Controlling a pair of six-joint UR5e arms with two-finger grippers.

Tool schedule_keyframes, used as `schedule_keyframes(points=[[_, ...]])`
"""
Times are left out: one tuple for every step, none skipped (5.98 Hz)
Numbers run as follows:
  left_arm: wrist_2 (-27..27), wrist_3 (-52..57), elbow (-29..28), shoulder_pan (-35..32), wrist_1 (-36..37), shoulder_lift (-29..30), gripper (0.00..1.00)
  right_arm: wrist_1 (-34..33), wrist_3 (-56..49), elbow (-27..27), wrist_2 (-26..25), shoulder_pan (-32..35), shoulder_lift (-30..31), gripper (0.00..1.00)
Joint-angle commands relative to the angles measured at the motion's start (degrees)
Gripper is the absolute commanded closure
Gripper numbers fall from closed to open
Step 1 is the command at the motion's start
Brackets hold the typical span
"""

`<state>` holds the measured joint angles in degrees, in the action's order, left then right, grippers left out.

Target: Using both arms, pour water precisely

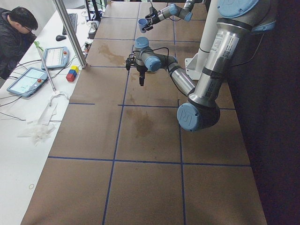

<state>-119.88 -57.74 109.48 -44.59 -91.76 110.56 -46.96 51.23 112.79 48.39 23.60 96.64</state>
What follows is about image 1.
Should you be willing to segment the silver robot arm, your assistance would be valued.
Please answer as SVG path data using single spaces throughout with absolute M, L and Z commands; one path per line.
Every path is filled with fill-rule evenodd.
M 198 53 L 187 59 L 185 68 L 173 56 L 156 53 L 146 37 L 135 40 L 126 68 L 137 69 L 140 85 L 147 71 L 166 70 L 187 97 L 177 110 L 180 126 L 190 132 L 212 127 L 220 118 L 215 101 L 238 43 L 247 34 L 273 29 L 277 7 L 276 0 L 213 0 Z
M 184 4 L 184 7 L 179 7 L 176 4 L 172 3 L 165 8 L 157 11 L 151 3 L 151 7 L 149 8 L 150 13 L 144 18 L 138 20 L 140 32 L 145 33 L 146 31 L 153 29 L 154 24 L 157 24 L 172 16 L 183 19 L 184 21 L 190 21 L 193 15 L 192 9 L 194 7 L 194 4 L 194 0 L 187 0 Z

